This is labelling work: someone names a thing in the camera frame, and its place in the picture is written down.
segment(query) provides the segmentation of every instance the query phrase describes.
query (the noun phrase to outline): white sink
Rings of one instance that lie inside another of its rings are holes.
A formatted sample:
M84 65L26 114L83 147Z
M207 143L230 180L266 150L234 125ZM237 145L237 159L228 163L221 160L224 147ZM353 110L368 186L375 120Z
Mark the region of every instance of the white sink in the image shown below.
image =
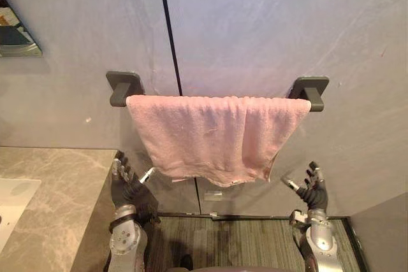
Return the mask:
M0 252L40 184L40 180L0 178Z

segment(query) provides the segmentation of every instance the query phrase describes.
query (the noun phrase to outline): floor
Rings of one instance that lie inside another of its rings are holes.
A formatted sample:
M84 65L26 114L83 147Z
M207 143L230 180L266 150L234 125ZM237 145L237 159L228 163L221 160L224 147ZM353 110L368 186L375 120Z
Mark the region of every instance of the floor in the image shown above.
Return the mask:
M332 220L344 271L359 271L341 220ZM213 221L210 218L161 217L149 235L147 272L178 266L185 254L194 268L265 266L304 271L303 259L287 220Z

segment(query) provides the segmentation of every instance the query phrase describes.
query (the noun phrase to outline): marble countertop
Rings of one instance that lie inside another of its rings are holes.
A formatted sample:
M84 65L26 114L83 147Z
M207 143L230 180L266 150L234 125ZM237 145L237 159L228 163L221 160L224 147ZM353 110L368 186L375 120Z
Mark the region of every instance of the marble countertop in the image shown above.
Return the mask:
M115 150L0 147L0 178L41 180L3 251L1 271L70 271Z

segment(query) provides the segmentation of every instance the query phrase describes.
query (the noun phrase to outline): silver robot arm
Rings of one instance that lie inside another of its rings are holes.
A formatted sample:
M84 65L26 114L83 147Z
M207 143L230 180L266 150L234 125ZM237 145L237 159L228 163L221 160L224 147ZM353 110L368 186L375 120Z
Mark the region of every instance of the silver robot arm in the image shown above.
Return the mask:
M140 180L130 173L130 168L124 166L127 160L119 154L113 160L112 200L115 204L115 217L109 230L110 260L104 271L108 272L144 272L144 253L147 245L147 235L143 230L144 223L155 219L149 210L138 211L132 204L138 196L143 184L154 172L151 168Z
M295 210L289 222L302 233L298 248L305 260L306 272L343 272L337 257L337 242L332 225L326 216L328 205L326 184L319 166L315 162L311 162L309 166L312 171L307 170L309 176L309 179L305 179L307 188L298 186L290 178L282 178L282 181L308 206L307 213Z

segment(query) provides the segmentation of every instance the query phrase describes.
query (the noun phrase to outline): towel rack bracket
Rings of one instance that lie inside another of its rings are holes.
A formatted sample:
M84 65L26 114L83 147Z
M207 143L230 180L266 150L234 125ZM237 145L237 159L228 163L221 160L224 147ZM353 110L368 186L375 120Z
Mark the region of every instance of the towel rack bracket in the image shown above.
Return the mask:
M106 78L113 89L110 96L110 105L112 106L126 106L128 96L143 95L145 93L140 77L136 73L108 71Z
M323 111L321 95L328 84L327 76L301 76L294 82L288 98L309 100L312 103L310 111Z

